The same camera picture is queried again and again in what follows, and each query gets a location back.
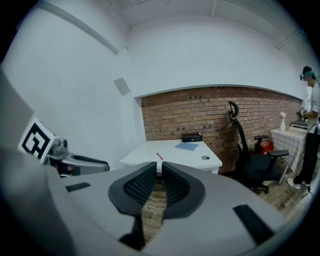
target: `white sneaker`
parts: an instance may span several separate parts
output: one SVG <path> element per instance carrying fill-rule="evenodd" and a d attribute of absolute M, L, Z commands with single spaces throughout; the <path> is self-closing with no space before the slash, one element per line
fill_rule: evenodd
<path fill-rule="evenodd" d="M 306 187 L 310 187 L 310 184 L 306 183 L 305 181 L 302 182 Z"/>
<path fill-rule="evenodd" d="M 300 184 L 294 184 L 294 179 L 293 178 L 288 178 L 286 180 L 286 182 L 288 182 L 288 184 L 291 186 L 291 187 L 294 187 L 296 190 L 299 190 L 300 189 Z"/>

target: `white wall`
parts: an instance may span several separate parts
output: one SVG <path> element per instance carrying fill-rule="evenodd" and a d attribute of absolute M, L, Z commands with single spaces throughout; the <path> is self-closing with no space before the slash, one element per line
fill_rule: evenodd
<path fill-rule="evenodd" d="M 113 82 L 116 58 L 76 26 L 36 8 L 2 67 L 35 116 L 68 139 L 71 152 L 105 160 L 114 170 L 145 140 L 143 132 L 136 132 L 142 124 L 139 106 Z"/>
<path fill-rule="evenodd" d="M 232 21 L 176 16 L 149 21 L 128 38 L 134 97 L 210 85 L 242 85 L 304 98 L 292 60 L 262 34 Z"/>

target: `red pen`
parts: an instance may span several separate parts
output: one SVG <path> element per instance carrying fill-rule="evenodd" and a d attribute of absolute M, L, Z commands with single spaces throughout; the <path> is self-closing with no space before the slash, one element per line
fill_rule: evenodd
<path fill-rule="evenodd" d="M 159 153 L 156 153 L 158 155 L 158 157 L 160 157 L 160 159 L 163 161 L 164 159 L 161 157 L 161 155 L 159 155 Z"/>

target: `person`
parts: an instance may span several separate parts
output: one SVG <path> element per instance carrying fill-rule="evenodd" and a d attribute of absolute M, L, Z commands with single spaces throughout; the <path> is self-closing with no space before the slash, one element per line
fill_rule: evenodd
<path fill-rule="evenodd" d="M 308 133 L 306 135 L 305 151 L 303 157 L 302 170 L 295 178 L 288 178 L 287 182 L 295 189 L 300 189 L 300 184 L 304 184 L 307 187 L 310 186 L 312 175 L 315 171 L 317 164 L 317 154 L 320 144 L 320 134 L 316 124 L 319 123 L 320 113 L 320 85 L 316 81 L 315 73 L 308 66 L 305 66 L 302 71 L 302 78 L 307 82 L 308 87 L 312 87 L 311 94 L 311 110 L 309 112 L 297 112 L 299 118 L 308 118 Z"/>

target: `black pants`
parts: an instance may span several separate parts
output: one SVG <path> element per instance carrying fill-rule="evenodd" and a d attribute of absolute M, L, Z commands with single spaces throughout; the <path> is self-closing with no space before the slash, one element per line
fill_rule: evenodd
<path fill-rule="evenodd" d="M 317 154 L 320 144 L 320 135 L 308 133 L 306 135 L 305 152 L 303 157 L 303 166 L 300 174 L 294 178 L 293 183 L 301 184 L 303 181 L 310 184 L 317 164 Z"/>

